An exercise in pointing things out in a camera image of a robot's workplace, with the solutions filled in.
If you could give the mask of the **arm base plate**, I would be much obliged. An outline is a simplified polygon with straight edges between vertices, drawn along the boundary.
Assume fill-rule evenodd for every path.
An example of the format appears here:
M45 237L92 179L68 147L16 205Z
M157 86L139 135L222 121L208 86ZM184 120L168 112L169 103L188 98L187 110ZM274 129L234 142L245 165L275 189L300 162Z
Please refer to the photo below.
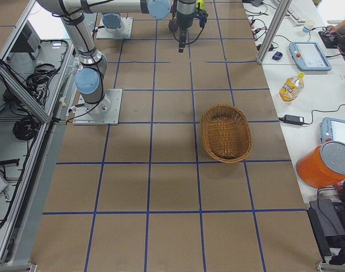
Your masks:
M115 20L116 28L106 28L103 21L99 23L99 27L95 37L100 40L129 40L132 33L133 18L119 18Z
M78 107L74 113L76 118L72 119L74 125L118 125L123 90L106 89L104 99L96 108L94 105L86 104L82 95L79 96Z

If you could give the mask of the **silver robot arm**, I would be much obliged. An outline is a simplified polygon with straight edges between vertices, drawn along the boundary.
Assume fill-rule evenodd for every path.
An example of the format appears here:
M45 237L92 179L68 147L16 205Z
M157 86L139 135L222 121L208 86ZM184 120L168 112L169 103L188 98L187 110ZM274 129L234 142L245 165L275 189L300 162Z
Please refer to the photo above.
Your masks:
M201 1L39 1L41 7L62 19L67 33L79 54L82 70L75 76L75 85L82 95L88 114L106 113L111 107L103 87L107 59L99 51L85 22L85 14L101 13L105 16L119 13L149 14L155 19L173 15L170 29L179 32L176 41L179 52L187 43L187 31L193 20L205 27L208 13Z
M121 28L121 17L116 13L107 13L102 16L102 23L106 30L114 31Z

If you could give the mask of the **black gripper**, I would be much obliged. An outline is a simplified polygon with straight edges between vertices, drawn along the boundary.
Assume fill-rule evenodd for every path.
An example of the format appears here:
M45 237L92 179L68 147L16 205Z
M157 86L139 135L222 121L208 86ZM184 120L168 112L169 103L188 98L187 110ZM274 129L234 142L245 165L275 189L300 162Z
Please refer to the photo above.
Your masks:
M208 13L204 1L173 1L171 7L172 18L169 21L169 31L179 29L179 53L184 52L187 39L187 29L192 26L193 20L198 19L200 28L204 29Z

